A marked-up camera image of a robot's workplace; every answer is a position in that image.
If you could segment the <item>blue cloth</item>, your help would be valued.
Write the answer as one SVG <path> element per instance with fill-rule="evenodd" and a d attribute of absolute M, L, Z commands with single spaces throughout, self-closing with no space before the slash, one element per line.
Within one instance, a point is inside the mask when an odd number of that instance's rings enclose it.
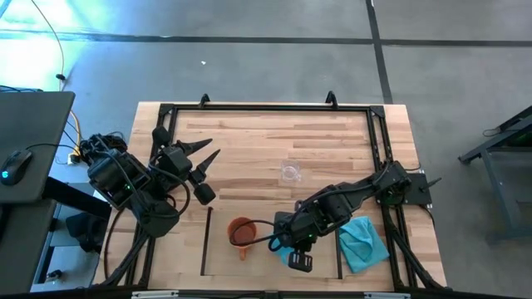
<path fill-rule="evenodd" d="M 341 226 L 339 240 L 352 273 L 365 271 L 389 258 L 387 247 L 368 216 L 352 218 Z"/>

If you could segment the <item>black table frame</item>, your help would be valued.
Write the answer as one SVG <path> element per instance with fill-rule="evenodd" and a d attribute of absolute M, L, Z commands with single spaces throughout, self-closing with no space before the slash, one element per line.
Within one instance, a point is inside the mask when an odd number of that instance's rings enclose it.
<path fill-rule="evenodd" d="M 176 139 L 213 141 L 192 155 L 199 163 L 220 150 L 207 171 L 215 200 L 190 198 L 180 222 L 140 251 L 126 283 L 150 289 L 355 292 L 390 291 L 410 268 L 398 249 L 369 269 L 352 273 L 333 235 L 320 238 L 309 273 L 286 267 L 266 242 L 248 248 L 244 261 L 229 243 L 227 227 L 239 217 L 270 234 L 273 216 L 330 184 L 355 182 L 386 159 L 408 169 L 418 156 L 404 105 L 142 102 L 129 150 L 152 154 L 152 130 L 170 125 Z M 301 179 L 285 182 L 281 162 L 296 160 Z"/>

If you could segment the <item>silver metal bracket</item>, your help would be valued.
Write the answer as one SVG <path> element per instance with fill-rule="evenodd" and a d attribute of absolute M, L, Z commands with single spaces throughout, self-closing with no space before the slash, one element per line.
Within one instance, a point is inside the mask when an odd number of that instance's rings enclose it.
<path fill-rule="evenodd" d="M 411 295 L 400 292 L 365 292 L 364 299 L 411 299 Z"/>
<path fill-rule="evenodd" d="M 176 299 L 180 293 L 175 290 L 159 290 L 159 291 L 142 291 L 133 292 L 131 299 Z"/>

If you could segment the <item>black computer mouse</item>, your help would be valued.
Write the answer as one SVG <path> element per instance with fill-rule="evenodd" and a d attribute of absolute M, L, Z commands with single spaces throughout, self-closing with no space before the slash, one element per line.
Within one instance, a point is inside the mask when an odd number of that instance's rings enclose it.
<path fill-rule="evenodd" d="M 31 163 L 33 153 L 29 149 L 15 150 L 0 167 L 0 183 L 13 186 L 19 183 Z"/>

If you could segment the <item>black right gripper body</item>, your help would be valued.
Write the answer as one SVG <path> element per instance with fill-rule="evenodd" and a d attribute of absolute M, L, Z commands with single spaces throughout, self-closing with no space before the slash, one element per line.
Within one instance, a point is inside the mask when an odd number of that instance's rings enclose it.
<path fill-rule="evenodd" d="M 283 247 L 293 248 L 300 252 L 310 252 L 318 238 L 318 228 L 312 216 L 307 212 L 277 212 L 274 215 L 273 232 Z"/>

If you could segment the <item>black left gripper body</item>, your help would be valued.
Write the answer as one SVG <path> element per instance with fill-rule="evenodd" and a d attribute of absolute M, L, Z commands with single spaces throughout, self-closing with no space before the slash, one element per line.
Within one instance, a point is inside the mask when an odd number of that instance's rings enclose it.
<path fill-rule="evenodd" d="M 160 169 L 186 181 L 192 169 L 192 162 L 177 145 L 169 145 L 160 150 Z"/>

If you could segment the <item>orange plastic mug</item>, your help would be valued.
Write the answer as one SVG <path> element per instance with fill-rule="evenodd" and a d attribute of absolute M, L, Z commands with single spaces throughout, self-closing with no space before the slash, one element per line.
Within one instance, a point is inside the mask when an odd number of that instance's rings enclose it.
<path fill-rule="evenodd" d="M 239 259 L 244 261 L 250 243 L 257 236 L 257 228 L 249 218 L 239 217 L 233 219 L 227 227 L 229 243 L 239 250 Z"/>

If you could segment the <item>black bag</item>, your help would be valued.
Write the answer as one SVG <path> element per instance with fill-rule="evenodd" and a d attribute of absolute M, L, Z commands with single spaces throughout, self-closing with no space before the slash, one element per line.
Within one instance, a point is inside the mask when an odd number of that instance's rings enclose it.
<path fill-rule="evenodd" d="M 100 253 L 106 235 L 107 221 L 89 213 L 79 213 L 66 219 L 69 235 L 85 252 Z"/>

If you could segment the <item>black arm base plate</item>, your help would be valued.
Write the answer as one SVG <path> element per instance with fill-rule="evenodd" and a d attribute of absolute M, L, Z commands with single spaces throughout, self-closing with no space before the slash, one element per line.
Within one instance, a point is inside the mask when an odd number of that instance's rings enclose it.
<path fill-rule="evenodd" d="M 402 204 L 432 205 L 430 188 L 439 183 L 441 178 L 427 180 L 423 173 L 408 173 L 408 180 L 392 186 L 387 191 L 376 196 L 377 202 L 388 206 Z"/>

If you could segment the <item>dark grey desk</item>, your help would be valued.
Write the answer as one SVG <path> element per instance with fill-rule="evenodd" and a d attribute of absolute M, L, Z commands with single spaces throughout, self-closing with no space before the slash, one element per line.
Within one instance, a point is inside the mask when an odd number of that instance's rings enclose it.
<path fill-rule="evenodd" d="M 42 198 L 75 97 L 72 91 L 0 93 L 0 167 L 15 150 L 33 153 L 19 183 L 0 183 L 0 204 Z"/>
<path fill-rule="evenodd" d="M 30 291 L 55 208 L 52 200 L 0 205 L 0 296 Z"/>

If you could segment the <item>clear glass mug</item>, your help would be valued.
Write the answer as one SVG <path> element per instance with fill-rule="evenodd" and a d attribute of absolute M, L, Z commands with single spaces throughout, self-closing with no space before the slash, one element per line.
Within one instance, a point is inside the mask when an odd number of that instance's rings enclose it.
<path fill-rule="evenodd" d="M 298 161 L 283 160 L 281 162 L 281 178 L 285 182 L 298 182 L 301 179 Z"/>

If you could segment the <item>black metal cart frame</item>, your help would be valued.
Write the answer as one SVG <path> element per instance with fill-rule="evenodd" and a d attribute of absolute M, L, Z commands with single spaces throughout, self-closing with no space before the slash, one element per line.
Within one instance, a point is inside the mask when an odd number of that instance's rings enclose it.
<path fill-rule="evenodd" d="M 523 205 L 532 207 L 532 105 L 495 128 L 482 132 L 487 141 L 458 157 L 462 164 L 481 159 L 505 228 L 487 237 L 490 243 L 532 238 L 532 220 L 524 219 Z"/>

